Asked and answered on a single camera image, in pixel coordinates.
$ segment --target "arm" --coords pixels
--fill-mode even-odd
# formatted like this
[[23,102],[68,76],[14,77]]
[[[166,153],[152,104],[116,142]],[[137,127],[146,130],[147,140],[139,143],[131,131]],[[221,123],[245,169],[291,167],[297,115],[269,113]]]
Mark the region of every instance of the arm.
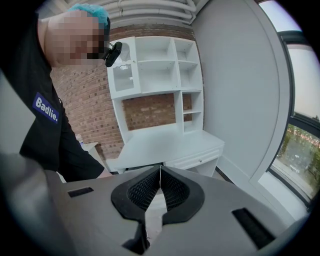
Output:
[[98,161],[81,148],[76,140],[62,106],[61,135],[59,143],[59,173],[67,182],[104,178],[111,176]]

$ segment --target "black shirt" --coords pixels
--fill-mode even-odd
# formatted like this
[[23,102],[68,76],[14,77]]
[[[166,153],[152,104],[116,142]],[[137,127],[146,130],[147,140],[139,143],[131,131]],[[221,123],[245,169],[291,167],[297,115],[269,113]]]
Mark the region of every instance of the black shirt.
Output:
[[67,182],[97,178],[104,167],[81,148],[69,125],[38,39],[38,15],[2,69],[35,115],[20,154],[36,160],[46,170],[58,171]]

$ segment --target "person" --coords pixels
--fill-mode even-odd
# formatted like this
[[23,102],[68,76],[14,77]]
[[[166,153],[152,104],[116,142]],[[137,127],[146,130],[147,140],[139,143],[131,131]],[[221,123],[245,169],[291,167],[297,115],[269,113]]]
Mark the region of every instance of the person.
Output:
[[7,80],[35,115],[20,154],[67,182],[111,174],[76,140],[65,108],[53,86],[52,67],[95,64],[108,45],[110,20],[101,6],[77,4],[68,12],[32,23],[6,65]]

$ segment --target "ceiling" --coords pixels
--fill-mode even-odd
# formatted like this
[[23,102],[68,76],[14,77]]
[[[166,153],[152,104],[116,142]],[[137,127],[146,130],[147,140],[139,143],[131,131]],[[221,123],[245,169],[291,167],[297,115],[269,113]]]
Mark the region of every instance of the ceiling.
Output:
[[157,23],[188,26],[209,0],[47,0],[37,10],[40,19],[66,12],[74,4],[103,6],[111,28]]

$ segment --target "desk drawer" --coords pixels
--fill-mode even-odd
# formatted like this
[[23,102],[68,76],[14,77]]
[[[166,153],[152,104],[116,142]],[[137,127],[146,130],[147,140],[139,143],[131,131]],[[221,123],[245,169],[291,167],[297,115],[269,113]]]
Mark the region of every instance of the desk drawer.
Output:
[[187,157],[167,161],[164,163],[164,165],[186,170],[186,169],[189,169],[192,167],[202,165],[206,162],[209,162],[211,160],[214,160],[214,159],[220,157],[222,154],[222,150],[223,150],[223,147],[209,149],[209,150],[201,152],[201,153],[197,153],[197,154],[190,155]]

